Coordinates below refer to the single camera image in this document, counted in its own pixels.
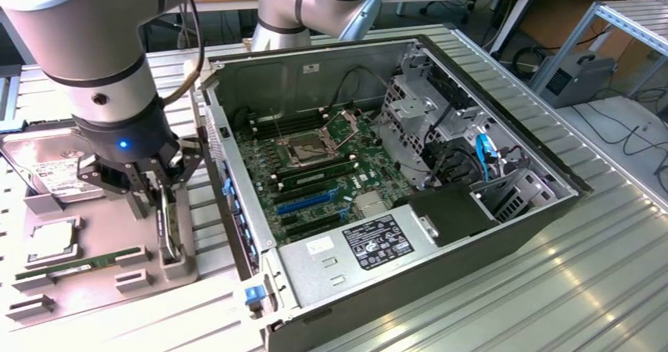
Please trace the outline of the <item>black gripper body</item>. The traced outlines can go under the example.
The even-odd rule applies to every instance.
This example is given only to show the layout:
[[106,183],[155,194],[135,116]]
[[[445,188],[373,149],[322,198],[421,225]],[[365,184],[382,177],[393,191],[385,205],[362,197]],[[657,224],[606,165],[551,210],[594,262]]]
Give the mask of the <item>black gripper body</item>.
[[154,100],[137,116],[119,122],[74,119],[94,152],[111,162],[135,163],[154,156],[170,161],[181,149],[159,100]]

